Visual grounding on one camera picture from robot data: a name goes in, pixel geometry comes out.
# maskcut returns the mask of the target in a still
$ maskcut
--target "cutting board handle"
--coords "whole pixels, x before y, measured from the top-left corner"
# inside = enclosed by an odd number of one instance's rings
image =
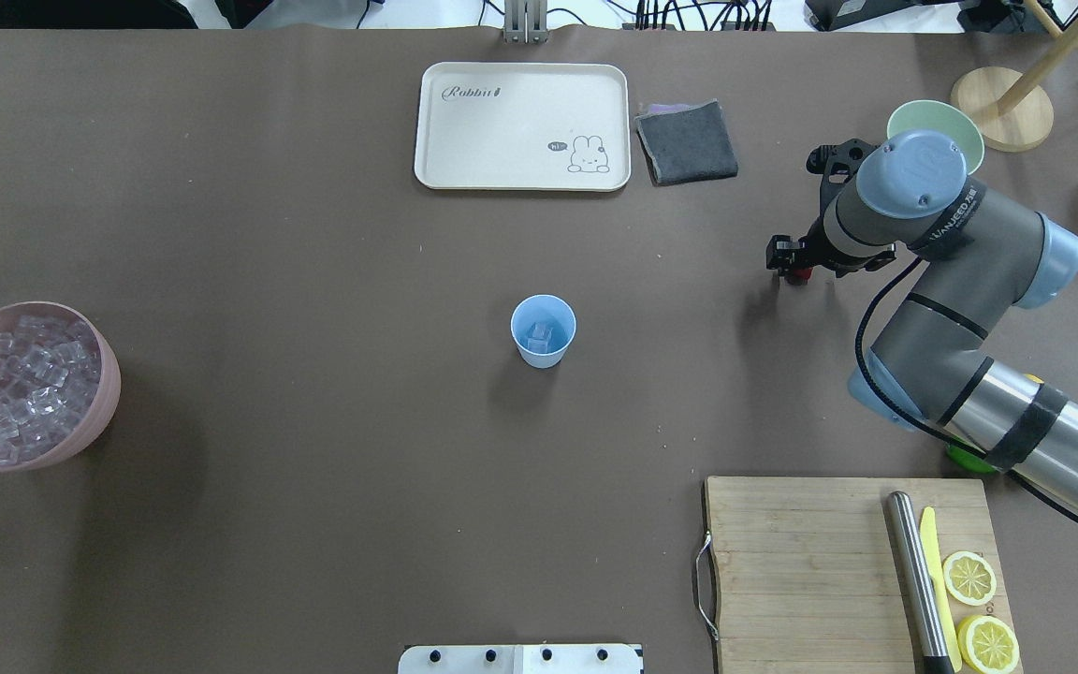
[[[693,602],[697,603],[697,611],[701,614],[701,619],[706,622],[706,630],[709,630],[710,638],[714,638],[714,643],[718,643],[720,639],[718,635],[718,627],[714,624],[714,619],[710,619],[709,614],[706,614],[706,606],[702,603],[701,597],[701,558],[714,546],[714,534],[709,533],[709,528],[706,529],[706,539],[701,544],[701,550],[697,550],[697,558],[693,559],[692,563],[692,597]],[[713,572],[713,564],[706,564],[709,566],[710,572]],[[710,586],[714,584],[713,579],[710,579]]]

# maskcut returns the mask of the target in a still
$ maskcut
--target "lemon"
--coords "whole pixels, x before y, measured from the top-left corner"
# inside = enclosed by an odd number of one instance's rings
[[[1009,674],[1018,669],[1022,649],[1009,624],[992,615],[970,615],[959,622],[955,639],[963,661],[980,674]]]
[[[942,563],[946,592],[968,606],[983,606],[996,594],[996,573],[989,560],[959,550]]]

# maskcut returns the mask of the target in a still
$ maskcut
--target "robotic arm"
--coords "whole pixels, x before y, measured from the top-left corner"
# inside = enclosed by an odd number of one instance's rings
[[[967,176],[941,133],[915,129],[880,148],[823,146],[821,215],[808,234],[768,245],[768,267],[804,280],[821,264],[839,276],[876,270],[901,242],[928,266],[866,354],[855,398],[902,423],[894,407],[976,444],[1078,509],[1078,405],[1058,388],[980,350],[1010,306],[1053,299],[1078,272],[1078,237]],[[835,182],[835,178],[844,178]]]

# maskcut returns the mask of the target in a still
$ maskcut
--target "cutting board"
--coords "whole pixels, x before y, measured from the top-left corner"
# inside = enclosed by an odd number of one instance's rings
[[[884,505],[896,490],[911,496],[915,520],[934,507],[942,559],[972,550],[996,570],[987,606],[951,600],[954,623],[992,614],[1013,627],[979,479],[714,477],[706,519],[719,674],[918,671]],[[960,674],[975,671],[964,664]]]

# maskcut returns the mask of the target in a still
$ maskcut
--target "bowl of ice cubes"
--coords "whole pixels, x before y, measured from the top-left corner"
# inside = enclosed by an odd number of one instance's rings
[[[52,302],[0,310],[0,472],[84,450],[119,404],[119,361],[81,313]]]

